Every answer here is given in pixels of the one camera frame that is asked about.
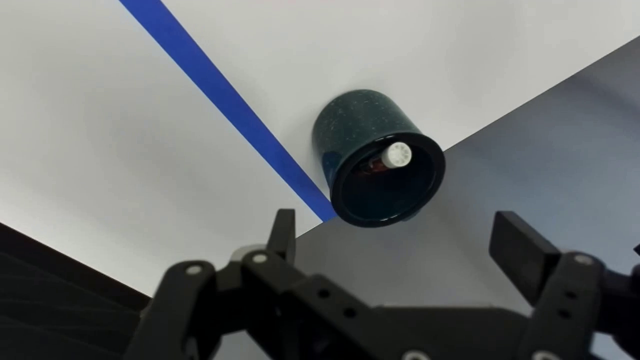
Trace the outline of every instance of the bolt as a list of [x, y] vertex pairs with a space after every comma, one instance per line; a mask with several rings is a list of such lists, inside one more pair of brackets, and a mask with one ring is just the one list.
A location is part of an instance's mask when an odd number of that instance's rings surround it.
[[593, 266], [594, 265], [594, 260], [590, 258], [590, 256], [587, 256], [587, 255], [576, 255], [576, 258], [574, 258], [579, 265], [585, 265], [585, 266]]
[[187, 275], [191, 275], [191, 277], [196, 277], [196, 275], [200, 275], [203, 272], [203, 266], [189, 266], [187, 269]]
[[533, 356], [533, 360], [561, 360], [555, 353], [541, 350]]
[[267, 258], [267, 255], [255, 255], [255, 258], [252, 258], [257, 265], [264, 265], [269, 258]]
[[402, 360], [431, 360], [431, 359], [425, 353], [410, 350], [410, 353], [405, 353]]

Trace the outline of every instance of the blue tape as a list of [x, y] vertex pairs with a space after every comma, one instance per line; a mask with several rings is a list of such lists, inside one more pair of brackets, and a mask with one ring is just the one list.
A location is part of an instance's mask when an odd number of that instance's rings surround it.
[[123, 0], [123, 4], [316, 216], [320, 221], [333, 221], [336, 213], [328, 199], [243, 101], [173, 13], [161, 0]]

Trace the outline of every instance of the dark green cup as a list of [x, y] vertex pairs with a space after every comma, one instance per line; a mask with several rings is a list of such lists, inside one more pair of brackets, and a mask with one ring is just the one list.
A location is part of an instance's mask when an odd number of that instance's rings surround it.
[[[410, 148], [410, 162], [375, 166], [398, 143]], [[314, 125], [314, 148], [339, 216], [354, 227], [389, 227], [414, 216], [445, 178], [442, 148], [372, 91], [333, 101]]]

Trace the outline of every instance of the white table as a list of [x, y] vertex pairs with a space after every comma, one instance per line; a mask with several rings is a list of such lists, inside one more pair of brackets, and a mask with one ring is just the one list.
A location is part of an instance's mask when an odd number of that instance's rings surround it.
[[[450, 148], [640, 34], [636, 0], [167, 6], [325, 193], [334, 96], [387, 93]], [[0, 45], [0, 222], [144, 293], [264, 243], [277, 208], [320, 225], [121, 2], [8, 2]]]

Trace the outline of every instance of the gray background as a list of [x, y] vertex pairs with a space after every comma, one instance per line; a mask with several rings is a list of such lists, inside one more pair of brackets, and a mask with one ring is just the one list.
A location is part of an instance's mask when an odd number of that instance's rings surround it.
[[[488, 258], [497, 211], [566, 251], [628, 272], [640, 243], [640, 40], [447, 152], [439, 197], [416, 218], [362, 230], [341, 221], [301, 238], [298, 263], [397, 306], [506, 306], [522, 297]], [[626, 359], [606, 338], [604, 359]], [[223, 359], [264, 359], [235, 336]]]

